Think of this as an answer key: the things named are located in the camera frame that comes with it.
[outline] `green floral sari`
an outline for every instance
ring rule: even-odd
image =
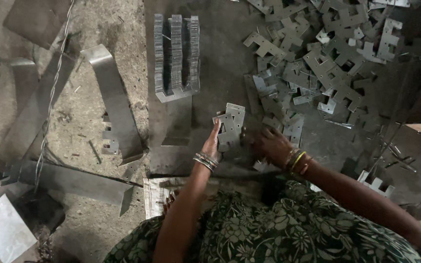
[[[142,222],[104,262],[151,262],[163,219]],[[219,192],[200,225],[187,262],[421,262],[395,232],[295,181],[272,207]]]

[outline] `woman's left hand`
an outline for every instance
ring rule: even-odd
[[[219,158],[219,152],[217,151],[217,135],[219,134],[220,130],[220,120],[217,118],[214,123],[214,128],[212,129],[212,132],[209,135],[209,138],[204,143],[204,146],[202,147],[202,152],[207,154],[208,156],[214,158],[217,160]]]

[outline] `bracelet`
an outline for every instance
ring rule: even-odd
[[[214,172],[214,169],[217,168],[217,165],[219,165],[219,162],[204,152],[196,153],[196,156],[193,158],[193,160],[206,166],[211,172]]]

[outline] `woman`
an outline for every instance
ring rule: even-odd
[[[219,127],[218,121],[176,200],[167,200],[166,216],[142,222],[104,262],[421,262],[417,220],[361,183],[322,167],[278,131],[264,130],[253,142],[255,152],[299,173],[342,207],[289,181],[270,207],[237,192],[219,192],[201,215],[206,183],[217,165]]]

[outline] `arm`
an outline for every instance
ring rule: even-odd
[[[278,131],[264,131],[254,146],[274,165],[286,169],[293,147]],[[301,157],[293,171],[301,172],[305,179],[332,196],[344,208],[393,230],[421,249],[421,224],[391,200],[346,175],[319,165],[307,155]]]
[[[220,122],[214,124],[214,129],[202,148],[216,159],[217,134]],[[196,233],[196,223],[204,200],[204,191],[211,171],[201,163],[196,162],[189,180],[167,212],[162,228],[157,238],[153,262],[183,262],[183,257]]]

